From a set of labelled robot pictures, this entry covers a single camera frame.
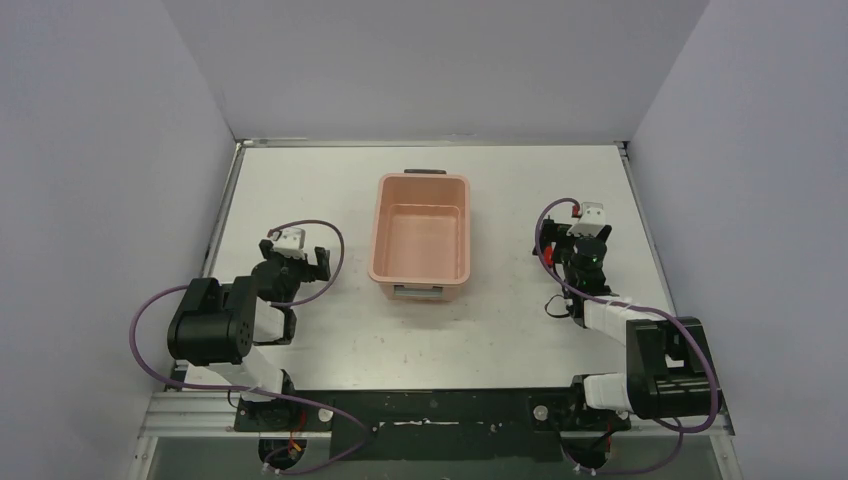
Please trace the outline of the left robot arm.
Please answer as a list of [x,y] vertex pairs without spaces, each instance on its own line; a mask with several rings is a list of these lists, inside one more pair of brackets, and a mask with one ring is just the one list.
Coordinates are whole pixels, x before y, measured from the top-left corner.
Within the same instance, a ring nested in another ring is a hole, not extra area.
[[213,277],[190,282],[169,325],[167,346],[174,359],[244,387],[242,399],[259,402],[259,420],[282,431],[297,415],[296,402],[285,396],[294,393],[294,385],[259,348],[292,342],[297,315],[290,304],[302,284],[331,279],[330,252],[316,247],[311,262],[292,234],[263,239],[259,250],[262,261],[246,276],[228,284]]

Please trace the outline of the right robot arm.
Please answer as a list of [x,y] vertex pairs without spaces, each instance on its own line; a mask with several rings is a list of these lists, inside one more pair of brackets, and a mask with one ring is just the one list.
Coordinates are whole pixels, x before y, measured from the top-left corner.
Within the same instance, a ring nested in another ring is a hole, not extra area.
[[540,220],[532,253],[559,283],[567,317],[619,342],[626,360],[622,372],[578,377],[581,390],[563,401],[565,419],[585,429],[604,410],[650,420],[715,417],[722,394],[701,322],[616,295],[603,272],[611,229],[583,237],[568,229],[550,218]]

